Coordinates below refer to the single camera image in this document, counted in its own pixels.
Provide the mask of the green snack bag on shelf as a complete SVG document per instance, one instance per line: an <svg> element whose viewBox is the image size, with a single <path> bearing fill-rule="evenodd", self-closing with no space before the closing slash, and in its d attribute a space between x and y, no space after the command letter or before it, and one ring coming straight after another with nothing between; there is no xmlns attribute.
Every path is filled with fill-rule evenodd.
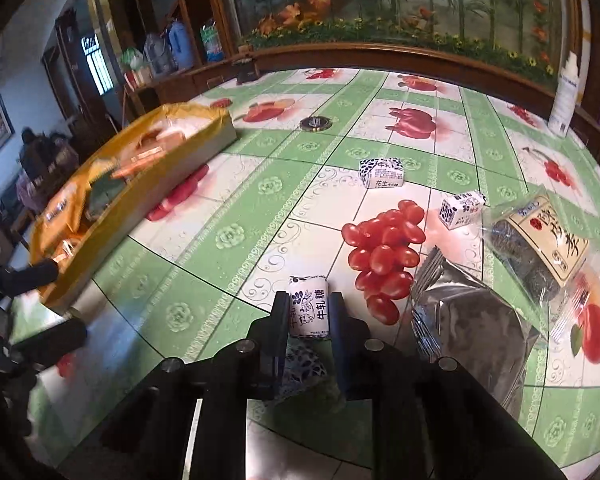
<svg viewBox="0 0 600 480"><path fill-rule="evenodd" d="M151 69L139 50L125 49L120 64L125 82L132 91L144 88L152 81Z"/></svg>

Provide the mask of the grey thermos jug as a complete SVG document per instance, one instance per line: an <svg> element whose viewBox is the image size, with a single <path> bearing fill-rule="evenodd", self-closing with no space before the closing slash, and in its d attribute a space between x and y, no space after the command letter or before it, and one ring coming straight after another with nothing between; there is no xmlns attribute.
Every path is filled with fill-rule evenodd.
<svg viewBox="0 0 600 480"><path fill-rule="evenodd" d="M176 64L171 49L163 37L150 32L146 36L143 52L151 69L152 76L155 78L168 76L176 71Z"/></svg>

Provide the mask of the blue white nougat candy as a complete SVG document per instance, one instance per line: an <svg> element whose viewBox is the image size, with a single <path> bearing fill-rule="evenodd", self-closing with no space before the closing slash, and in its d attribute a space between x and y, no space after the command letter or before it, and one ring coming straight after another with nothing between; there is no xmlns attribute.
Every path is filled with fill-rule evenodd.
<svg viewBox="0 0 600 480"><path fill-rule="evenodd" d="M326 338L329 334L328 284L324 275L292 276L287 292L289 333L298 338Z"/></svg>

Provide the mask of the green plastic bag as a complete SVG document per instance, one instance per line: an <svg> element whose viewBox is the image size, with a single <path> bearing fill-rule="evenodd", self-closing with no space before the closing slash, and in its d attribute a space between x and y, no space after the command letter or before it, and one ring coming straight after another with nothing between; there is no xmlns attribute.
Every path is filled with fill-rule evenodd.
<svg viewBox="0 0 600 480"><path fill-rule="evenodd" d="M220 62L224 60L224 52L221 46L220 36L216 28L215 20L212 18L200 29L204 53L209 63Z"/></svg>

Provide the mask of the clear dark cake pack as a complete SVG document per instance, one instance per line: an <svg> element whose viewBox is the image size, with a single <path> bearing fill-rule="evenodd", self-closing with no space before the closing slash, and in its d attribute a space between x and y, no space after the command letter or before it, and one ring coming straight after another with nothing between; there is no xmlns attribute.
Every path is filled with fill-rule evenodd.
<svg viewBox="0 0 600 480"><path fill-rule="evenodd" d="M550 338L568 336L594 297L591 276L600 271L596 244L567 229L546 188L489 208L482 236L532 304L545 312Z"/></svg>

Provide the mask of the blue thermos jug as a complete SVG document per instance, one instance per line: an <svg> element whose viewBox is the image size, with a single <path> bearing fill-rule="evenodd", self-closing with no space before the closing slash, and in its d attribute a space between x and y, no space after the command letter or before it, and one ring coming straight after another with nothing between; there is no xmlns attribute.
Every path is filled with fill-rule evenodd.
<svg viewBox="0 0 600 480"><path fill-rule="evenodd" d="M178 68L180 70L190 70L193 68L195 64L193 46L185 25L178 20L174 20L169 26L168 36Z"/></svg>

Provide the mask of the yellow gold tray box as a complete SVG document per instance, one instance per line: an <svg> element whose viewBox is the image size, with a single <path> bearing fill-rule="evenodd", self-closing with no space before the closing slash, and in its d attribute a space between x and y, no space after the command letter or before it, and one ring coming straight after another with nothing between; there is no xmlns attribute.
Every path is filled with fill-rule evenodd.
<svg viewBox="0 0 600 480"><path fill-rule="evenodd" d="M115 170L120 153L129 144L148 131L171 128L183 130L186 140L150 167L132 178L124 179L124 190L93 221L82 242L73 248L70 258L56 261L59 268L57 280L38 288L41 304L47 309L58 314L65 313L88 279L125 235L186 178L201 170L206 162L237 139L227 110L197 103L166 104L132 122L81 167L95 158L112 157L117 161L117 165L111 169Z"/></svg>

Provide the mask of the dark green snack pack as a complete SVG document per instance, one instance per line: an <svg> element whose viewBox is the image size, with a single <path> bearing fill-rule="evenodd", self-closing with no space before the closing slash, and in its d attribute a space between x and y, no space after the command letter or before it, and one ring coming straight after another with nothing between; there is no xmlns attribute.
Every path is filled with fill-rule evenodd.
<svg viewBox="0 0 600 480"><path fill-rule="evenodd" d="M114 170L109 170L91 183L88 193L84 216L88 221L97 220L111 203L124 190L126 182L121 178L114 178Z"/></svg>

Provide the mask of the wooden chair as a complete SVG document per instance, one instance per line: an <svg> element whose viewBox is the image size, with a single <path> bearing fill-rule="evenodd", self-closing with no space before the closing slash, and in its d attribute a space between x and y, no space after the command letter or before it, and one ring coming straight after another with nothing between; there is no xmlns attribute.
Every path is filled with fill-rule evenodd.
<svg viewBox="0 0 600 480"><path fill-rule="evenodd" d="M6 266L9 263L16 248L22 245L25 250L29 250L29 243L24 238L24 233L34 221L33 211L23 208L16 218L7 221L3 218L0 211L0 265Z"/></svg>

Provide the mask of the small black jar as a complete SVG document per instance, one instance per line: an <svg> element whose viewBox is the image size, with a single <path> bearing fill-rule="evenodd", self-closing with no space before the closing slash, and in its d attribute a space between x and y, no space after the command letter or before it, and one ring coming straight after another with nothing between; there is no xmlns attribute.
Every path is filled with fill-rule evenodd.
<svg viewBox="0 0 600 480"><path fill-rule="evenodd" d="M235 58L232 66L235 70L236 84L238 86L257 81L261 77L257 61L251 55Z"/></svg>

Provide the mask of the orange soda cracker pack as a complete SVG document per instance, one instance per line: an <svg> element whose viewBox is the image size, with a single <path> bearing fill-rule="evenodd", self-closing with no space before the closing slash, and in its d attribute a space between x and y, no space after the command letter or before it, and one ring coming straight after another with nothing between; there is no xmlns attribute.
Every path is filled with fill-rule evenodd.
<svg viewBox="0 0 600 480"><path fill-rule="evenodd" d="M162 159L186 140L181 129L154 129L129 144L119 155L112 173L115 179L129 179Z"/></svg>

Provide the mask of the flower mural glass panel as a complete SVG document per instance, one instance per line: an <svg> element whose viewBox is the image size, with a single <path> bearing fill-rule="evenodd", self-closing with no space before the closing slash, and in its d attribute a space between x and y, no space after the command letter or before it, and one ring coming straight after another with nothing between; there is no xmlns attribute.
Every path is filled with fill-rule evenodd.
<svg viewBox="0 0 600 480"><path fill-rule="evenodd" d="M255 49L364 42L451 53L554 88L564 0L225 0Z"/></svg>

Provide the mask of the yellow cheese biscuit pack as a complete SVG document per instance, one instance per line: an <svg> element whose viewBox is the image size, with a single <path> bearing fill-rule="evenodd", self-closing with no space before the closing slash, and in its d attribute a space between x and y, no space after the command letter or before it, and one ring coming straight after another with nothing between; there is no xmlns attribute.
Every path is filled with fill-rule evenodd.
<svg viewBox="0 0 600 480"><path fill-rule="evenodd" d="M86 218L88 198L96 179L114 169L112 157L95 158L81 167L47 203L35 220L30 241L30 257L56 261L69 259L73 248L82 242L93 220Z"/></svg>

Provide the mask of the round metal table inlay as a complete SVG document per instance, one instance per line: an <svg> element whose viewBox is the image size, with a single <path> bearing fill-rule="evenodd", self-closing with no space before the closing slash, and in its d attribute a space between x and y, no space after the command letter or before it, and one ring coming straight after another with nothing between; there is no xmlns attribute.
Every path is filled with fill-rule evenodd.
<svg viewBox="0 0 600 480"><path fill-rule="evenodd" d="M325 131L332 126L332 121L325 116L312 115L303 118L299 124L299 127L303 131Z"/></svg>

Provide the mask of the white spray bottle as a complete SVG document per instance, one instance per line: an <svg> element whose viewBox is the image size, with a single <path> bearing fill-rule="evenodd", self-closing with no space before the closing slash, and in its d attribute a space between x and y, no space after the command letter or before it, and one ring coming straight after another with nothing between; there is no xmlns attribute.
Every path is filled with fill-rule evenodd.
<svg viewBox="0 0 600 480"><path fill-rule="evenodd" d="M576 109L579 90L579 66L577 55L570 51L565 65L559 72L558 86L550 111L547 127L555 136L565 138Z"/></svg>

